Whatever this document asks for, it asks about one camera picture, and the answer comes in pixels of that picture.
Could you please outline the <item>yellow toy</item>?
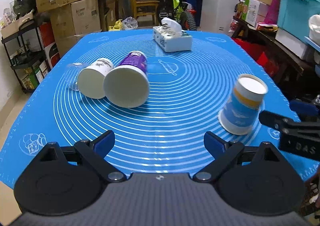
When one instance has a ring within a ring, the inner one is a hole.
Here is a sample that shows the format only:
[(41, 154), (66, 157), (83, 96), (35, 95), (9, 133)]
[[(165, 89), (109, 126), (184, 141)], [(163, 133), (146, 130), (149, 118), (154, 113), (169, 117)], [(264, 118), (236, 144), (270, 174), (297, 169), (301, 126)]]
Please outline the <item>yellow toy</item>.
[(114, 23), (114, 26), (109, 26), (108, 31), (121, 31), (123, 30), (122, 20), (119, 19)]

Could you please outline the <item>white green carton box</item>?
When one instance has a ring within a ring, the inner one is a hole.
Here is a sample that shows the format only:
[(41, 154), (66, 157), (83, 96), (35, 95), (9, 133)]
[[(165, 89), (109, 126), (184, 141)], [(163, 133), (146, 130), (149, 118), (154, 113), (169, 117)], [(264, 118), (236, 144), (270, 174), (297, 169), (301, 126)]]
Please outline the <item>white green carton box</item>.
[(241, 19), (252, 27), (257, 27), (267, 15), (269, 6), (257, 0), (245, 0)]

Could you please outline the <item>blue silicone baking mat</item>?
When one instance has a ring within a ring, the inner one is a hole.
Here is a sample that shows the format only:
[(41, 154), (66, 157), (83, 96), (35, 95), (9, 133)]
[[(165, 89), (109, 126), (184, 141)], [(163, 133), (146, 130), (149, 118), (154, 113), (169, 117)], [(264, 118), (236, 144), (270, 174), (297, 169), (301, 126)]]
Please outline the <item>blue silicone baking mat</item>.
[[(127, 175), (199, 171), (212, 161), (203, 145), (207, 131), (246, 145), (277, 144), (278, 132), (259, 122), (250, 134), (236, 136), (225, 131), (217, 117), (238, 76), (247, 73), (268, 86), (263, 109), (298, 119), (273, 80), (228, 36), (196, 31), (191, 36), (191, 50), (169, 54), (153, 40), (151, 30), (82, 38), (46, 75), (13, 123), (1, 149), (1, 181), (13, 187), (48, 142), (73, 145), (107, 130), (115, 133), (116, 143), (106, 159)], [(146, 55), (148, 63), (150, 93), (142, 106), (120, 108), (69, 88), (75, 73), (70, 64), (99, 58), (118, 64), (135, 50)]]

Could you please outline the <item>purple paper cup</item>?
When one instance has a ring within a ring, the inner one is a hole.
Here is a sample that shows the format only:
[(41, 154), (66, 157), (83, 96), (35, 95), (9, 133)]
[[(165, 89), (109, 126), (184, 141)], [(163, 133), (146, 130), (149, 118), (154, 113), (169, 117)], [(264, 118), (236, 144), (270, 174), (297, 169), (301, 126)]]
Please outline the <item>purple paper cup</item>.
[(149, 96), (147, 58), (140, 51), (131, 51), (105, 77), (105, 96), (121, 108), (143, 105)]

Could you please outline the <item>white tissue box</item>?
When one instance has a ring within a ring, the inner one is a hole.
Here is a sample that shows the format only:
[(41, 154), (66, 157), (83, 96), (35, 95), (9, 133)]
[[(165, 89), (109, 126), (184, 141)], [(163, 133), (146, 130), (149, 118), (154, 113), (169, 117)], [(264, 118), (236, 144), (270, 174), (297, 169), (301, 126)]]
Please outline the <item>white tissue box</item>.
[(166, 52), (191, 50), (193, 37), (173, 19), (163, 18), (160, 26), (152, 28), (153, 39)]

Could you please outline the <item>teal plastic storage bin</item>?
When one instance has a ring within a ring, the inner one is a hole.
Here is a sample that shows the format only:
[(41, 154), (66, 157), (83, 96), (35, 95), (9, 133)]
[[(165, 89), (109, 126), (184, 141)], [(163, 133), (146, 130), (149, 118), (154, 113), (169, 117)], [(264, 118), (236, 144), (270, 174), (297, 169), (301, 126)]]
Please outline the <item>teal plastic storage bin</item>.
[(319, 0), (280, 0), (277, 25), (305, 42), (309, 35), (309, 18), (319, 14)]

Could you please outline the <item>blue yellow paper cup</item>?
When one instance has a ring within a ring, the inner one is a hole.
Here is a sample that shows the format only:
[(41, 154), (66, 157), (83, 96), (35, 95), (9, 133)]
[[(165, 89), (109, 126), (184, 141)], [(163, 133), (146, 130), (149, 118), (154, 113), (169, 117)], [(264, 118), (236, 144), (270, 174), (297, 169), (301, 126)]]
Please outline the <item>blue yellow paper cup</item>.
[(260, 78), (241, 74), (228, 101), (219, 111), (221, 126), (234, 135), (250, 133), (267, 92), (268, 87)]

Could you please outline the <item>white cabinet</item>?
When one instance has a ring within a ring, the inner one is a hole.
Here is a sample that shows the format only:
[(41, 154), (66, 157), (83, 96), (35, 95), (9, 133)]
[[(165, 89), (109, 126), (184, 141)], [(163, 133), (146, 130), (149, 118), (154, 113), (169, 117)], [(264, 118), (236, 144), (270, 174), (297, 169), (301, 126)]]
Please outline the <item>white cabinet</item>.
[(200, 30), (229, 34), (238, 2), (239, 0), (202, 0)]

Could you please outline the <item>lower cardboard box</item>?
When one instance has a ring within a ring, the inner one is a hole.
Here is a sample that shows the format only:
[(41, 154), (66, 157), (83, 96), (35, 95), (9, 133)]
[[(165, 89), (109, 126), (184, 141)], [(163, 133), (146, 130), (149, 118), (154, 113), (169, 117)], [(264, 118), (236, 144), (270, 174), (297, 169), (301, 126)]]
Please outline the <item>lower cardboard box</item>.
[(49, 12), (55, 42), (63, 57), (87, 34), (100, 32), (98, 0), (81, 0)]

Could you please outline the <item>black metal shelf rack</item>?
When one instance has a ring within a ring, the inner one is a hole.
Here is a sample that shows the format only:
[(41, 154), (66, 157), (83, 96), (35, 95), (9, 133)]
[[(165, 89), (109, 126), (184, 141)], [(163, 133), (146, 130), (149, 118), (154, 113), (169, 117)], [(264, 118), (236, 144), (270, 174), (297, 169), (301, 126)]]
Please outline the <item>black metal shelf rack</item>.
[[(35, 32), (39, 48), (33, 50), (24, 39), (29, 31)], [(1, 38), (11, 70), (23, 93), (33, 93), (45, 76), (52, 70), (42, 42), (39, 26), (33, 19), (22, 23), (12, 35)]]

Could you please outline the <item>clear plastic cup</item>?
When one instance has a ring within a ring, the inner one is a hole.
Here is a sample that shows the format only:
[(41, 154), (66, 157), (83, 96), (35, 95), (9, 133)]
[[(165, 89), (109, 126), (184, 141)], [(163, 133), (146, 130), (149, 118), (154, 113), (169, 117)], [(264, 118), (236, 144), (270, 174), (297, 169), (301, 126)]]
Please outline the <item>clear plastic cup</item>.
[(78, 88), (78, 76), (79, 73), (86, 67), (88, 63), (71, 63), (66, 66), (65, 70), (65, 82), (67, 87), (73, 91), (79, 91)]

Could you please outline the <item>white paper cup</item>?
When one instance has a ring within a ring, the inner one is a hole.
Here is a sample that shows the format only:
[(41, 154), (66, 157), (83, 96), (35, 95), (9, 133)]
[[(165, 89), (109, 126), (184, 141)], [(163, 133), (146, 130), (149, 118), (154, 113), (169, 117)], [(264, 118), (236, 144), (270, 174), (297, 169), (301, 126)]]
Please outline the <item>white paper cup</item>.
[(114, 65), (109, 59), (99, 58), (82, 69), (77, 80), (79, 91), (92, 99), (104, 98), (104, 79), (113, 68)]

